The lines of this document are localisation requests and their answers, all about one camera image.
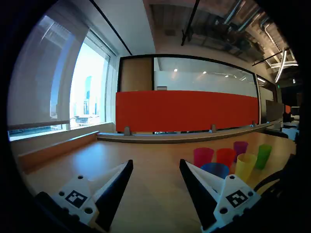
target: glass wall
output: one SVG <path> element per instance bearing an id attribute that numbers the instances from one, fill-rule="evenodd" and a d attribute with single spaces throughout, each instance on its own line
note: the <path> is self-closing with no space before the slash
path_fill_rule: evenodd
<path id="1" fill-rule="evenodd" d="M 257 97 L 252 73 L 223 64 L 188 58 L 154 58 L 154 90 L 157 87 Z"/>

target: exposed ceiling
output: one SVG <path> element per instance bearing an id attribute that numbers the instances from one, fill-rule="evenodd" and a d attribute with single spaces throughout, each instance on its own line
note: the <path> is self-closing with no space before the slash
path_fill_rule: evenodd
<path id="1" fill-rule="evenodd" d="M 186 32 L 195 0 L 149 0 L 149 4 L 156 29 L 172 37 Z M 200 0 L 185 43 L 222 50 L 250 63 L 279 53 L 265 61 L 275 77 L 282 50 L 288 48 L 277 26 L 253 0 Z M 290 62 L 297 65 L 290 50 L 286 62 L 284 70 Z"/>

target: translucent plastic cup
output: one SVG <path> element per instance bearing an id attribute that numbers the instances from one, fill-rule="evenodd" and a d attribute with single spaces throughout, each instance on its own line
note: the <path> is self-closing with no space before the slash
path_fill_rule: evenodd
<path id="1" fill-rule="evenodd" d="M 238 155 L 235 174 L 242 181 L 246 182 L 255 166 L 256 160 L 256 155 L 251 153 Z"/>
<path id="2" fill-rule="evenodd" d="M 202 167 L 204 164 L 210 163 L 213 158 L 214 150 L 207 147 L 196 148 L 193 150 L 194 162 L 197 167 Z"/>
<path id="3" fill-rule="evenodd" d="M 262 144 L 259 146 L 259 151 L 258 151 L 258 155 L 257 155 L 257 161 L 255 164 L 255 167 L 262 170 L 264 169 L 270 153 L 272 150 L 272 146 L 268 145 L 268 144 Z"/>
<path id="4" fill-rule="evenodd" d="M 236 141 L 233 143 L 233 149 L 236 152 L 236 157 L 234 158 L 234 162 L 236 162 L 238 155 L 246 153 L 247 146 L 248 146 L 248 143 L 244 141 Z"/>
<path id="5" fill-rule="evenodd" d="M 217 155 L 216 162 L 222 163 L 230 169 L 233 160 L 236 156 L 236 152 L 230 148 L 222 148 L 217 150 L 216 155 Z"/>
<path id="6" fill-rule="evenodd" d="M 223 179 L 229 175 L 229 168 L 222 163 L 207 163 L 201 169 Z"/>

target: red-orange privacy panel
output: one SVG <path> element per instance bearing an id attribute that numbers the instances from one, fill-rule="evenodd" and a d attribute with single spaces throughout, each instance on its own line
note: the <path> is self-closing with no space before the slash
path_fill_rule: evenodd
<path id="1" fill-rule="evenodd" d="M 287 114 L 289 114 L 289 113 L 290 113 L 290 106 L 285 105 L 285 112 L 286 112 Z"/>
<path id="2" fill-rule="evenodd" d="M 258 99 L 235 94 L 151 90 L 117 92 L 116 130 L 166 132 L 230 128 L 258 123 Z"/>

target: ceiling duct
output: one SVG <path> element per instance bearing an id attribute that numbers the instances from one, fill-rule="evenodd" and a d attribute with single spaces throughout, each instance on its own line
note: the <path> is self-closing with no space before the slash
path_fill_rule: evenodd
<path id="1" fill-rule="evenodd" d="M 230 24 L 232 19 L 237 15 L 240 9 L 244 6 L 245 0 L 236 0 L 236 2 L 232 5 L 230 11 L 225 18 L 224 24 Z"/>
<path id="2" fill-rule="evenodd" d="M 260 8 L 257 8 L 249 17 L 240 25 L 238 31 L 244 31 L 249 25 L 251 25 L 256 19 L 259 19 L 264 15 L 264 12 Z"/>
<path id="3" fill-rule="evenodd" d="M 272 38 L 272 36 L 268 33 L 267 31 L 267 27 L 270 26 L 270 23 L 268 22 L 269 17 L 264 18 L 261 23 L 260 23 L 260 28 L 261 30 L 263 30 L 266 35 L 269 37 L 269 39 L 271 40 L 271 42 L 274 44 L 274 46 L 276 47 L 276 49 L 278 50 L 278 52 L 281 52 L 281 49 L 279 48 L 279 46 L 276 44 L 276 42 L 274 41 L 274 39 Z"/>

